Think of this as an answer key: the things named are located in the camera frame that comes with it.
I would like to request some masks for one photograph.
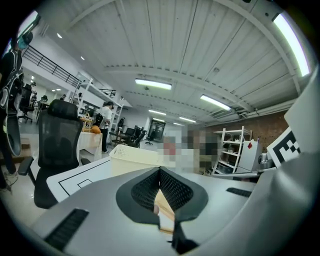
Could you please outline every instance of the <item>black pants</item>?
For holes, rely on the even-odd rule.
[[[16,166],[11,156],[11,152],[7,142],[7,135],[3,130],[5,118],[6,118],[6,114],[0,112],[0,150],[4,158],[5,167],[7,168],[10,174],[14,174],[16,172]],[[0,168],[0,188],[3,189],[5,187],[6,187],[5,177]]]
[[[108,136],[108,128],[100,129],[102,132],[102,151],[107,151],[107,136]]]

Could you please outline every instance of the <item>staircase railing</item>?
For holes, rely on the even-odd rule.
[[[28,48],[25,50],[22,56],[27,60],[33,62],[37,66],[50,72],[52,75],[62,79],[66,83],[74,87],[77,87],[79,79],[70,74],[68,71],[64,70],[62,67],[54,63],[46,56],[44,56],[41,52],[33,48],[31,45],[28,46]]]

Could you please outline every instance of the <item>red brick wall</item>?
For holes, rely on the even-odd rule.
[[[252,137],[256,141],[260,137],[263,152],[267,152],[266,147],[275,141],[289,126],[285,120],[286,111],[269,115],[258,116],[255,118],[243,119],[236,122],[229,122],[221,125],[207,127],[217,132],[226,130],[239,130],[242,126],[248,131],[252,131]]]

